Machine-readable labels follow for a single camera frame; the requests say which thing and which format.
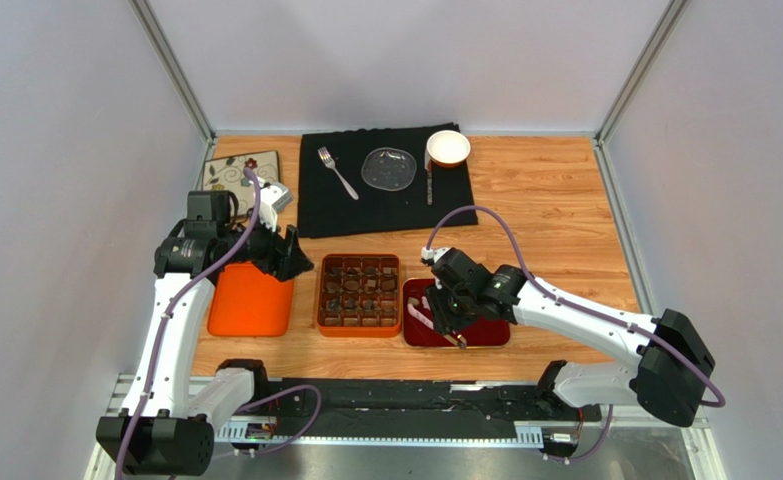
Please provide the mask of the pink handled metal tongs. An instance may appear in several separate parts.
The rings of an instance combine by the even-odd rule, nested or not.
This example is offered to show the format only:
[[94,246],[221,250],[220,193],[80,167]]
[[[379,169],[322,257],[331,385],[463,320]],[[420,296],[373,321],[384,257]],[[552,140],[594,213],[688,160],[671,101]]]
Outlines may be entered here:
[[417,348],[457,348],[466,349],[463,336],[444,332],[437,328],[431,308],[425,297],[409,297],[402,313],[403,336],[405,342]]

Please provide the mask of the orange chocolate box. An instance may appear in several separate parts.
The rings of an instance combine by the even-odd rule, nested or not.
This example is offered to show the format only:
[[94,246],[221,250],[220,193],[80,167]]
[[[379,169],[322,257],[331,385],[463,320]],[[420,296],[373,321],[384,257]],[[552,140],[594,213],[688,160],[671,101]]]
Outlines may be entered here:
[[[360,276],[348,276],[345,269],[358,267]],[[365,267],[376,267],[377,276],[366,276],[363,273]],[[384,275],[384,267],[397,269],[397,275]],[[330,338],[376,338],[385,339],[397,336],[402,330],[400,305],[401,305],[401,263],[393,254],[329,254],[321,264],[319,273],[320,292],[317,303],[315,323],[320,333]],[[374,293],[362,291],[362,283],[366,279],[375,279],[377,289]],[[395,292],[383,292],[383,281],[394,279],[397,283]],[[343,283],[346,280],[359,280],[358,291],[346,291]],[[330,295],[325,292],[326,282],[338,282],[343,287],[340,295]],[[325,304],[328,300],[338,298],[341,308],[338,311],[328,311]],[[347,299],[355,299],[358,306],[355,309],[346,309]],[[373,310],[365,310],[363,302],[371,299],[375,302]]]

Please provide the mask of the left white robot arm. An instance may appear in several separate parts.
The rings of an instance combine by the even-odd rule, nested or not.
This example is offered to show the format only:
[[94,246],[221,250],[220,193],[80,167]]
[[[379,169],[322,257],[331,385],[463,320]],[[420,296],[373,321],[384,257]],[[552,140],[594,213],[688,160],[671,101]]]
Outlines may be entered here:
[[279,282],[312,270],[297,228],[278,227],[292,199],[284,185],[262,183],[242,226],[234,194],[188,193],[185,218],[154,254],[154,305],[134,380],[118,414],[97,425],[97,443],[114,461],[116,478],[202,475],[217,431],[265,382],[262,362],[228,360],[198,394],[189,391],[202,320],[227,265],[249,262]]

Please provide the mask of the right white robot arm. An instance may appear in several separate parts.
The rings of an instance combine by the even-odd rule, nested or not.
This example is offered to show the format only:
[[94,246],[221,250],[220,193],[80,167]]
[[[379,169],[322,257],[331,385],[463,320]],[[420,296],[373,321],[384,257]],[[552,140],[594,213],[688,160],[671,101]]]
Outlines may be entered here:
[[487,320],[548,330],[609,357],[607,363],[548,365],[540,384],[570,407],[639,406],[660,421],[689,427],[706,402],[715,360],[683,313],[614,309],[519,267],[491,272],[456,248],[425,248],[421,261],[435,278],[425,290],[433,329],[459,347],[476,321]]

